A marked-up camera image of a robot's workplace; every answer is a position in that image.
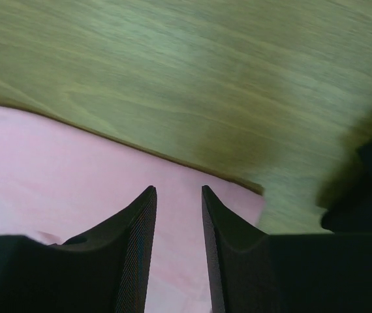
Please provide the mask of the light pink t shirt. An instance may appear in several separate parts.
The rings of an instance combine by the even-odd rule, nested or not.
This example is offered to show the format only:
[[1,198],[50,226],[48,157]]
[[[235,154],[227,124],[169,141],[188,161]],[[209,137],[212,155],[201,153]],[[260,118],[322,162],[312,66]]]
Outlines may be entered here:
[[63,243],[157,190],[146,312],[209,312],[202,223],[209,186],[250,224],[264,200],[231,179],[152,156],[32,113],[0,107],[0,234]]

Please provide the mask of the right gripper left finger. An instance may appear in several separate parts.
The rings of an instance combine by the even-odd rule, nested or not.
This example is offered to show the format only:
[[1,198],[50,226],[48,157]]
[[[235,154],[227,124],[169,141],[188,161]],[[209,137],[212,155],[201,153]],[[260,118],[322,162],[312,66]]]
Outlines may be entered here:
[[0,312],[143,312],[157,191],[62,245],[0,235]]

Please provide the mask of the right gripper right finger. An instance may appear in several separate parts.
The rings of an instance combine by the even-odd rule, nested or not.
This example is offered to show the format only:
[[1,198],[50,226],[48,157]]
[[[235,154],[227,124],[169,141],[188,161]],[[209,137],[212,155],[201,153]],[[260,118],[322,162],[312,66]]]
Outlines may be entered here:
[[202,187],[214,312],[372,312],[372,233],[269,235]]

